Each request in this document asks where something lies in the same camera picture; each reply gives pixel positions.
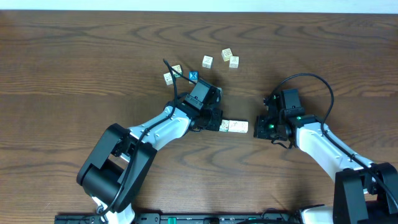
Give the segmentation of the wooden block green edge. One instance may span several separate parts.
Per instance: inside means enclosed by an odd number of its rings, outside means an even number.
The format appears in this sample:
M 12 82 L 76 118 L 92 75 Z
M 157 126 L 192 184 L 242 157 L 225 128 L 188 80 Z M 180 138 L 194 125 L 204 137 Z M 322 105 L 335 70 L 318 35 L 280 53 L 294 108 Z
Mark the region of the wooden block green edge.
M 229 120 L 223 119 L 220 124 L 219 131 L 228 132 L 229 130 Z

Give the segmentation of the wooden block green L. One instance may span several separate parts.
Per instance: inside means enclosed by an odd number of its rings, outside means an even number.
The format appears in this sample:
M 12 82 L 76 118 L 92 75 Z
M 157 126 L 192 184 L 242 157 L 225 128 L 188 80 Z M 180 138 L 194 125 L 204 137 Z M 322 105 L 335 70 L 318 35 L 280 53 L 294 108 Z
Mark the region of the wooden block green L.
M 249 123 L 247 121 L 239 121 L 237 124 L 237 128 L 240 133 L 247 133 L 248 127 Z

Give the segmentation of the wooden block yellow violin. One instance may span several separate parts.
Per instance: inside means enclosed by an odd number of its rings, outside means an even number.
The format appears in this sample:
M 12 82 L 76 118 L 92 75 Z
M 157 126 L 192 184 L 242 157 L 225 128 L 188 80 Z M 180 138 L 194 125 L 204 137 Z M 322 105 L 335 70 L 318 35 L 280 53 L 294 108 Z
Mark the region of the wooden block yellow violin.
M 239 121 L 229 120 L 228 131 L 238 133 L 240 131 Z

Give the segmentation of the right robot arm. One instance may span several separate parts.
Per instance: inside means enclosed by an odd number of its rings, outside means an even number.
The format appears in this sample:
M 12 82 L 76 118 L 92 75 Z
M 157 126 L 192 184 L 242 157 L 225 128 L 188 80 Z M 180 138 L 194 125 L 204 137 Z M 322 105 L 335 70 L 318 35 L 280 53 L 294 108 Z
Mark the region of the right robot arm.
M 314 115 L 279 119 L 258 116 L 254 137 L 290 141 L 312 157 L 335 184 L 333 205 L 304 208 L 302 223 L 397 223 L 397 170 L 376 164 L 338 139 Z

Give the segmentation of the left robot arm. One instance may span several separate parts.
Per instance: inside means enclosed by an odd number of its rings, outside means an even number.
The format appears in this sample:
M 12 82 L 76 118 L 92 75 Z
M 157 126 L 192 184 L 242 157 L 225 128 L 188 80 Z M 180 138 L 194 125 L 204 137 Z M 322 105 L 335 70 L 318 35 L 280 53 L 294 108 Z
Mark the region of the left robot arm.
M 102 134 L 79 170 L 76 181 L 97 204 L 82 223 L 132 223 L 137 196 L 156 154 L 189 131 L 218 131 L 219 108 L 197 111 L 186 103 L 167 106 L 161 114 L 130 128 L 115 123 Z

